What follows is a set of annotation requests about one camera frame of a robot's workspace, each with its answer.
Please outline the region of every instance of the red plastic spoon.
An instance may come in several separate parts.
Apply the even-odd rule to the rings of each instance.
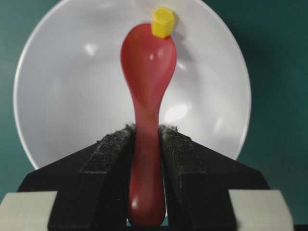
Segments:
[[[165,217],[158,116],[176,60],[172,38],[153,36],[151,24],[134,27],[122,45],[121,64],[136,119],[128,202],[128,219],[133,226],[160,225]]]

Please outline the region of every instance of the yellow plastic piece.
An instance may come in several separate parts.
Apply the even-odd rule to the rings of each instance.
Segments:
[[[164,39],[172,33],[175,17],[174,13],[167,8],[158,8],[152,13],[152,34]]]

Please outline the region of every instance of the teal background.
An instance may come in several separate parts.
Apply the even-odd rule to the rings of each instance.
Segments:
[[[13,81],[28,36],[57,2],[0,2],[0,201],[33,170],[14,123]],[[238,160],[282,191],[295,224],[307,224],[308,1],[205,2],[234,34],[250,75],[252,114]]]

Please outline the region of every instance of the spoon handle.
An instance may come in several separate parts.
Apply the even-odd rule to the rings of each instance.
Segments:
[[[163,222],[165,213],[158,115],[136,113],[136,141],[130,176],[128,219],[134,226],[156,226]]]

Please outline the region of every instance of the white block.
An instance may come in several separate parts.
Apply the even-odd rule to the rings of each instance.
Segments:
[[[47,231],[57,192],[8,193],[0,205],[0,231]]]
[[[279,190],[229,190],[238,231],[293,231],[293,220]]]

